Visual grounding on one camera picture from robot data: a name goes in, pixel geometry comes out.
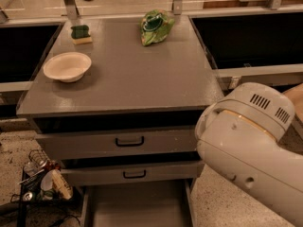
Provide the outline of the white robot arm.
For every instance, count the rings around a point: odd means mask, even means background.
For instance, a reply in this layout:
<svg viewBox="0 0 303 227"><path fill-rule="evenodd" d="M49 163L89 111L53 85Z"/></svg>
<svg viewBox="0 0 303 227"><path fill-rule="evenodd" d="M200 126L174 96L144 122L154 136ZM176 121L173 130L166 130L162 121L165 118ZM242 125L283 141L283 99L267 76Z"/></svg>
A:
<svg viewBox="0 0 303 227"><path fill-rule="evenodd" d="M294 116L294 104L285 95L246 82L204 110L195 135L209 167L303 227L303 158L278 145Z"/></svg>

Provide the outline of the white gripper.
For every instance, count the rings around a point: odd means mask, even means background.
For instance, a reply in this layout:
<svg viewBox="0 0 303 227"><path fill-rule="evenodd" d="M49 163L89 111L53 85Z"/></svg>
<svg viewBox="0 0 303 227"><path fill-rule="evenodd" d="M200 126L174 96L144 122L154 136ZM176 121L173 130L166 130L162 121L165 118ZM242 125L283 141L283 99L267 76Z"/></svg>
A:
<svg viewBox="0 0 303 227"><path fill-rule="evenodd" d="M269 86L246 82L204 110L196 124L197 138L202 136L222 111L249 119L274 136L277 141L290 127L295 115L294 104L285 95Z"/></svg>

